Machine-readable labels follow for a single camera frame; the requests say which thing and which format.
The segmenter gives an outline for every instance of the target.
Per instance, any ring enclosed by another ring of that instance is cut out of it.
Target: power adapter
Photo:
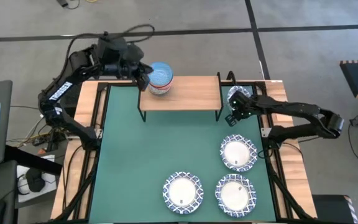
[[[59,2],[59,4],[62,6],[62,7],[66,7],[68,6],[68,3],[66,0],[56,0],[57,2]]]

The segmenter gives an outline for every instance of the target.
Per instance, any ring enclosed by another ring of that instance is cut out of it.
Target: blue patterned plate rim
[[[241,184],[242,186],[244,186],[244,188],[246,189],[246,191],[248,193],[248,203],[242,210],[232,210],[232,209],[228,208],[223,203],[223,200],[221,197],[221,191],[222,191],[222,188],[229,182],[237,182],[237,183]],[[248,215],[255,208],[256,201],[257,201],[257,196],[256,196],[256,191],[254,189],[254,185],[252,184],[252,182],[249,179],[243,177],[240,174],[225,175],[218,182],[218,184],[216,186],[215,197],[218,200],[219,208],[222,209],[224,213],[230,215],[231,217],[236,217],[236,218],[240,218],[240,217],[244,217],[244,216]]]
[[[225,147],[233,141],[239,141],[242,142],[243,144],[245,144],[248,147],[249,150],[249,159],[248,161],[243,165],[243,166],[237,166],[235,164],[231,164],[225,157],[224,155],[224,149]],[[255,145],[252,143],[251,140],[246,139],[244,137],[242,137],[240,134],[231,134],[229,136],[226,136],[222,143],[221,143],[221,148],[220,148],[220,154],[221,154],[221,158],[222,161],[224,163],[224,165],[234,171],[237,172],[245,172],[249,169],[252,168],[252,166],[257,162],[258,160],[258,155],[257,155],[257,150]]]
[[[169,189],[170,189],[172,182],[179,178],[186,178],[186,179],[192,181],[192,183],[195,186],[195,190],[196,190],[196,195],[195,195],[194,200],[185,206],[180,206],[180,205],[173,203],[169,196]],[[162,197],[164,199],[164,203],[171,211],[173,211],[177,214],[180,214],[180,215],[184,215],[184,214],[190,214],[191,212],[194,212],[201,205],[203,198],[204,198],[204,190],[203,190],[201,181],[197,176],[195,176],[189,172],[175,172],[174,174],[169,176],[169,178],[165,181],[163,188],[162,188]]]
[[[230,88],[230,90],[227,93],[227,105],[230,108],[230,110],[233,110],[233,108],[231,107],[230,103],[229,103],[229,99],[230,97],[236,92],[236,91],[240,91],[241,93],[243,93],[245,96],[251,97],[251,94],[246,90],[246,88],[244,86],[233,86],[232,88]]]

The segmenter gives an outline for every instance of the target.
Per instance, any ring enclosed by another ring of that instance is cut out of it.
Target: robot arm
[[[296,139],[307,136],[319,136],[322,138],[336,139],[342,132],[344,120],[332,111],[320,108],[317,105],[307,103],[288,103],[276,101],[269,96],[247,97],[237,91],[229,99],[230,105],[234,108],[226,121],[233,126],[242,119],[254,114],[284,114],[304,118],[310,124],[284,128],[273,126],[267,129],[268,133],[262,135],[267,137],[270,147],[278,148],[286,139]]]
[[[140,62],[143,56],[143,51],[135,44],[128,44],[123,37],[111,37],[108,33],[99,36],[97,45],[73,52],[59,77],[38,95],[39,110],[45,116],[46,123],[79,136],[85,150],[99,148],[100,141],[94,129],[84,127],[71,118],[58,100],[73,85],[101,75],[132,79],[139,90],[144,91],[149,84],[147,74],[153,70]]]

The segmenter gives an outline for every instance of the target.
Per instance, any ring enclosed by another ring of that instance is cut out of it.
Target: plate
[[[245,87],[243,86],[233,86],[232,88],[230,88],[230,90],[227,93],[227,105],[229,106],[230,110],[234,110],[233,107],[231,107],[230,103],[229,103],[229,99],[230,97],[237,91],[240,91],[242,94],[244,94],[245,96],[251,97],[251,94],[246,90]]]
[[[256,191],[249,179],[240,174],[225,175],[216,186],[218,206],[231,217],[244,217],[256,205]]]
[[[226,136],[222,141],[220,153],[224,165],[237,172],[251,169],[258,160],[252,141],[239,134]]]
[[[165,181],[162,197],[171,211],[190,214],[201,205],[204,190],[197,176],[189,172],[176,172]]]

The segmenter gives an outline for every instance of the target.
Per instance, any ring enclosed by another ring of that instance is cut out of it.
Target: floor stripe
[[[288,31],[348,30],[348,29],[358,29],[358,25],[263,27],[263,28],[258,28],[258,31],[259,32],[288,32]]]
[[[195,34],[238,34],[252,32],[251,28],[228,28],[228,29],[198,29],[198,30],[165,30],[155,31],[153,36],[169,36],[169,35],[195,35]],[[122,33],[110,33],[111,35],[119,35]],[[150,35],[151,32],[130,32],[124,37],[144,37]],[[74,34],[68,35],[45,35],[45,36],[30,36],[30,37],[0,37],[0,42],[14,42],[14,41],[33,41],[33,40],[71,40]],[[89,39],[94,37],[84,37],[82,39]]]
[[[270,74],[269,74],[269,70],[267,68],[267,62],[266,62],[266,58],[265,58],[265,53],[264,53],[264,49],[262,47],[262,43],[260,41],[254,11],[252,10],[252,6],[251,6],[251,1],[250,0],[245,0],[245,2],[246,2],[246,6],[247,6],[249,21],[251,23],[252,34],[254,35],[256,51],[258,53],[259,62],[260,62],[261,67],[262,67],[262,74],[263,74],[265,80],[269,80],[270,79]]]
[[[339,25],[339,26],[305,26],[305,27],[263,27],[263,28],[223,28],[223,29],[197,29],[197,30],[165,30],[156,31],[154,36],[169,36],[169,35],[195,35],[195,34],[238,34],[245,32],[252,32],[252,29],[256,29],[257,32],[291,32],[291,31],[316,31],[316,30],[348,30],[358,29],[358,25]],[[150,32],[131,32],[125,35],[125,37],[144,37],[149,35]],[[15,42],[15,41],[33,41],[33,40],[70,40],[74,34],[65,35],[40,35],[40,36],[27,36],[27,37],[0,37],[0,42]]]

